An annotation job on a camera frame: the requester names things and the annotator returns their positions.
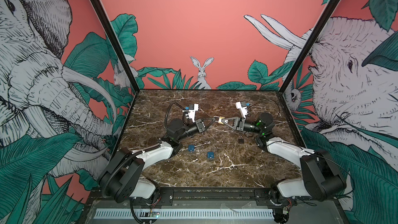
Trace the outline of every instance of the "blue cube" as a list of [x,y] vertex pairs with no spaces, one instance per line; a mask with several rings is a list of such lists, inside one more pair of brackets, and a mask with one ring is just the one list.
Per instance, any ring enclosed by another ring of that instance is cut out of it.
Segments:
[[188,145],[188,152],[193,153],[195,151],[195,146],[193,144]]
[[207,159],[213,160],[214,159],[214,152],[207,152]]

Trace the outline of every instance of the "rabbit illustration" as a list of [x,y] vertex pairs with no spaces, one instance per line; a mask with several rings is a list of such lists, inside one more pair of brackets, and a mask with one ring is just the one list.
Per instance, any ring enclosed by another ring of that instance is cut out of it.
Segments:
[[214,58],[213,57],[208,58],[205,64],[203,64],[203,67],[200,66],[200,62],[195,57],[191,56],[191,60],[193,65],[199,68],[198,72],[198,84],[200,83],[199,89],[211,89],[211,87],[209,86],[209,84],[207,84],[205,79],[206,78],[205,68],[214,61]]

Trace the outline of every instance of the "tusk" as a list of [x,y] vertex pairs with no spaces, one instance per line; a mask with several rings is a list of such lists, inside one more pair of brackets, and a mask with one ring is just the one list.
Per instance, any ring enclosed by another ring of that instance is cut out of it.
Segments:
[[285,40],[287,40],[290,43],[293,43],[297,47],[303,48],[306,40],[296,36],[293,34],[290,30],[288,30],[283,24],[280,22],[276,21],[272,17],[266,16],[266,15],[261,15],[261,17],[269,24],[271,27],[279,34],[281,37],[283,37]]
[[106,152],[107,149],[108,148],[106,147],[98,152],[85,152],[85,151],[81,151],[81,150],[73,147],[65,154],[64,157],[68,160],[75,161],[75,162],[86,162],[86,161],[90,161],[90,160],[93,160],[93,159],[96,159],[96,158],[102,156],[102,154],[104,152]]
[[97,92],[99,92],[100,94],[102,94],[106,100],[111,104],[112,110],[113,110],[113,122],[115,122],[116,120],[116,106],[115,103],[113,102],[113,99],[111,97],[111,95],[109,95],[109,93],[97,82],[93,81],[91,78],[82,75],[81,73],[78,73],[72,69],[70,69],[69,67],[63,67],[62,68],[62,78],[65,79],[65,81],[67,82],[76,82],[76,83],[80,83],[84,86],[90,87],[94,90],[96,90]]
[[254,25],[254,27],[256,27],[256,29],[261,33],[261,35],[263,35],[263,37],[265,37],[271,43],[273,43],[279,47],[282,47],[286,50],[289,50],[293,47],[292,43],[286,41],[285,39],[283,39],[280,36],[271,32],[267,27],[265,27],[261,22],[259,22],[254,17],[249,16],[249,15],[245,15],[244,17],[249,22],[251,22],[251,24]]
[[50,138],[58,133],[51,127],[40,106],[28,107],[23,111],[26,119],[43,138]]

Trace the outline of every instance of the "animal eye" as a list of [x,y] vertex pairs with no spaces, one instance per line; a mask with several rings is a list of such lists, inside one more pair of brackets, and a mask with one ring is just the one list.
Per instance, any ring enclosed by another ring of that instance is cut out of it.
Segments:
[[11,13],[14,14],[14,12],[15,12],[14,4],[10,0],[4,0],[4,2],[6,3],[8,9],[11,11]]
[[352,73],[352,65],[353,65],[353,62],[352,62],[352,60],[350,60],[347,64],[347,66],[348,66],[349,70],[351,71],[351,73]]

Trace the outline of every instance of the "blue box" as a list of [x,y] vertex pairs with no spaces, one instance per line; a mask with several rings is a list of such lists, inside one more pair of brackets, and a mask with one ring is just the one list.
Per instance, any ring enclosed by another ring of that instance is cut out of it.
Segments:
[[207,159],[213,160],[214,159],[214,152],[207,152]]
[[195,151],[195,146],[193,144],[188,145],[188,152],[193,153]]

